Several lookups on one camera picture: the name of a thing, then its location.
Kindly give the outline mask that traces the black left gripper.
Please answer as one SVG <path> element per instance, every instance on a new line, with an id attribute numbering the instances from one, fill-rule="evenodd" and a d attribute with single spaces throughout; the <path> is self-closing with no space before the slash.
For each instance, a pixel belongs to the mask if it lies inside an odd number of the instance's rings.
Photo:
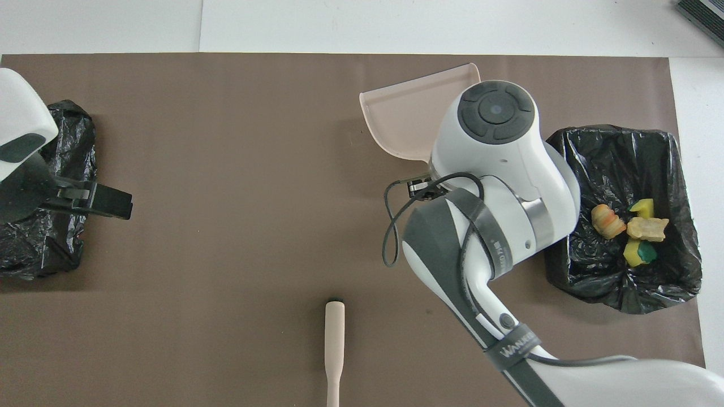
<path id="1" fill-rule="evenodd" d="M 1 223 L 24 219 L 54 197 L 54 207 L 74 215 L 129 220 L 132 195 L 93 181 L 57 180 L 34 153 L 2 180 Z"/>

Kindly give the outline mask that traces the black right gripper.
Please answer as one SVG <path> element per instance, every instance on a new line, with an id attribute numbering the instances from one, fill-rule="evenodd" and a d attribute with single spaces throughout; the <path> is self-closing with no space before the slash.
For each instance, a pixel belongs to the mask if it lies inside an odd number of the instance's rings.
<path id="1" fill-rule="evenodd" d="M 431 201 L 449 193 L 445 186 L 441 186 L 437 180 L 431 177 L 414 177 L 406 180 L 406 187 L 409 198 L 412 202 Z"/>

